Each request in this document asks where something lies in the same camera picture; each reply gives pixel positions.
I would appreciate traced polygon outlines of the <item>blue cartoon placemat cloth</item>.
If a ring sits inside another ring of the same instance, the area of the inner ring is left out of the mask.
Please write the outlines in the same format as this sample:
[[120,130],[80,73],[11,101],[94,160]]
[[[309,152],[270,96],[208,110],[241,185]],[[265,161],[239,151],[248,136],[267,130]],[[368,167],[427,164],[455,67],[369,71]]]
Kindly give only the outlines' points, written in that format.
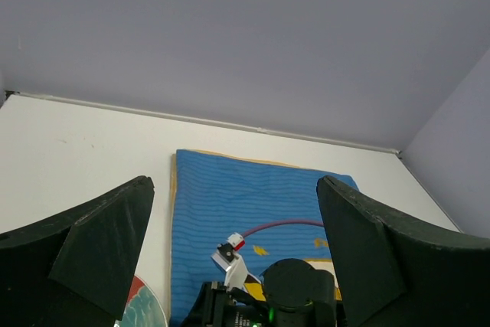
[[224,278],[211,254],[232,233],[246,237],[240,254],[256,276],[284,258],[329,260],[316,194],[317,182],[325,175],[179,149],[169,324],[183,322],[202,283]]

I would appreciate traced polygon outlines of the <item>red and blue ceramic plate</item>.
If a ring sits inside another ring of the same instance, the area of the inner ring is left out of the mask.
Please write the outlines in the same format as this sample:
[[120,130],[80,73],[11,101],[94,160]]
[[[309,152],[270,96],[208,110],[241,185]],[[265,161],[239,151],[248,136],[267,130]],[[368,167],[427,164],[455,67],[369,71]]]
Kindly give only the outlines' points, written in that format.
[[115,327],[167,327],[168,321],[157,296],[137,275],[133,277],[126,307]]

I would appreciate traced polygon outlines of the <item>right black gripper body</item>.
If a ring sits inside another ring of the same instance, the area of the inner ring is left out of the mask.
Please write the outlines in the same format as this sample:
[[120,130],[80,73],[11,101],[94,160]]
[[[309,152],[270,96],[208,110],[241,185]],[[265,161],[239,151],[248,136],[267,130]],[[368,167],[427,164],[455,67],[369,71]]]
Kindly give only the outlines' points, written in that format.
[[182,326],[338,326],[335,278],[299,259],[263,273],[263,299],[223,283],[205,282]]

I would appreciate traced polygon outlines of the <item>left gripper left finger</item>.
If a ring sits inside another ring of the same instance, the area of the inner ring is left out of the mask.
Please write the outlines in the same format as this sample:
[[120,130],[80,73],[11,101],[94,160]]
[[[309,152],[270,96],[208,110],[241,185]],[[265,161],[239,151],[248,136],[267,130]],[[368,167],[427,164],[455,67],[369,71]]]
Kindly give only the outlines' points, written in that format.
[[123,317],[154,200],[139,176],[1,235],[3,326],[112,326]]

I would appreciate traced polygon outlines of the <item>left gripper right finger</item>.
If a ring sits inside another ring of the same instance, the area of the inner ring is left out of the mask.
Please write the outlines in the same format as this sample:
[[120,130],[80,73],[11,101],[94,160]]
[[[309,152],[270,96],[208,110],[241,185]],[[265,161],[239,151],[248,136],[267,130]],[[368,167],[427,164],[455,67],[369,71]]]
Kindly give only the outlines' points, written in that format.
[[422,221],[326,176],[317,184],[350,326],[487,326],[489,241]]

